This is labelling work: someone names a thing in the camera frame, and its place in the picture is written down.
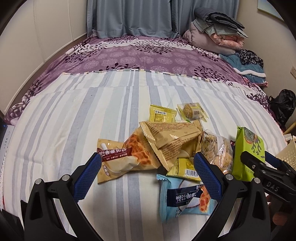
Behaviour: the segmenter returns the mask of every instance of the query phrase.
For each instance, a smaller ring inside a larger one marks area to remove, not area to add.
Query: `screw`
[[[256,177],[256,178],[254,178],[254,182],[256,182],[256,183],[259,184],[260,183],[260,179]]]
[[[70,176],[68,174],[62,176],[63,181],[68,181],[70,179]]]
[[[231,181],[233,179],[233,176],[231,174],[227,174],[226,175],[226,179],[229,180],[229,181]]]
[[[42,182],[42,179],[40,179],[40,178],[38,178],[38,179],[35,181],[36,184],[40,184],[41,182]]]

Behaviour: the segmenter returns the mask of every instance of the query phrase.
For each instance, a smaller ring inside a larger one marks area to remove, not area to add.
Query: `plastic basket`
[[[296,144],[294,139],[279,153],[276,155],[278,159],[287,162],[291,167],[296,170]]]

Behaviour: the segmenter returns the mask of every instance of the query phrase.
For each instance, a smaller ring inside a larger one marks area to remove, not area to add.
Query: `curtain fold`
[[[195,19],[194,9],[197,7],[213,8],[236,19],[239,0],[172,0],[172,31],[183,35],[189,29],[190,22]]]
[[[88,0],[87,29],[99,38],[123,35],[169,38],[170,0]]]

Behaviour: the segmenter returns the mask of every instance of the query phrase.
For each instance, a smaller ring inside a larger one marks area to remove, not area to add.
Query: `green box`
[[[246,127],[237,127],[235,141],[235,155],[233,160],[232,175],[241,181],[250,182],[254,178],[254,172],[240,160],[242,152],[247,151],[260,161],[265,163],[265,149],[263,140]]]

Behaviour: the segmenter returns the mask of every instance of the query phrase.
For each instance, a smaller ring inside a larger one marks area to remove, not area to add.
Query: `purple blanket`
[[[12,119],[20,117],[31,97],[45,89],[62,72],[76,74],[131,68],[238,82],[256,90],[257,95],[248,98],[260,102],[268,109],[266,95],[256,85],[242,78],[216,54],[193,47],[183,38],[89,37],[54,61],[32,84],[22,102],[8,110],[5,120],[11,123]]]

